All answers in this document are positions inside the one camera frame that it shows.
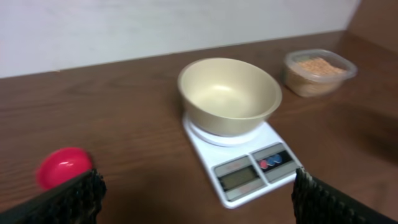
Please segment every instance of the digital scale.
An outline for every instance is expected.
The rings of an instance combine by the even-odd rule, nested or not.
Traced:
[[[210,134],[187,115],[183,126],[226,208],[236,208],[293,181],[296,168],[302,167],[267,122],[236,137]]]

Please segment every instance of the brown wooden surface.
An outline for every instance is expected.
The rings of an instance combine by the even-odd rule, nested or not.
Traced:
[[[397,0],[362,0],[348,30],[398,53],[397,12]]]
[[[42,191],[41,160],[89,151],[108,193],[99,223],[295,223],[292,184],[223,208],[182,125],[177,75],[205,57],[244,60],[280,75],[284,55],[334,50],[357,77],[321,98],[284,99],[269,120],[310,173],[398,219],[398,56],[335,32],[0,80],[0,211]]]

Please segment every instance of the red bowl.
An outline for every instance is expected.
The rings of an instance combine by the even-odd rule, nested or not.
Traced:
[[[65,147],[49,155],[40,165],[36,180],[48,190],[92,169],[88,154],[78,147]]]

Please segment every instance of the button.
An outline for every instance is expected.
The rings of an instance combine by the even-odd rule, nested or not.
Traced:
[[[273,155],[272,159],[276,162],[276,163],[281,163],[282,162],[282,156],[280,156],[279,154]]]
[[[268,165],[269,165],[269,166],[273,166],[273,165],[275,165],[274,158],[272,158],[272,157],[269,157],[269,158],[267,159],[267,163],[268,163]]]
[[[266,169],[268,168],[268,163],[265,160],[260,161],[260,167],[261,169]]]

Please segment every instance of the grain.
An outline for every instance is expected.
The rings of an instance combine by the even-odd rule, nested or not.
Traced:
[[[307,72],[312,73],[316,77],[336,77],[336,81],[332,82],[316,82],[301,76],[291,68],[287,69],[287,76],[285,84],[293,90],[296,94],[302,97],[317,96],[329,93],[337,89],[342,83],[343,79],[338,79],[339,76],[345,73],[345,70],[330,65],[322,58],[313,58],[297,62]]]

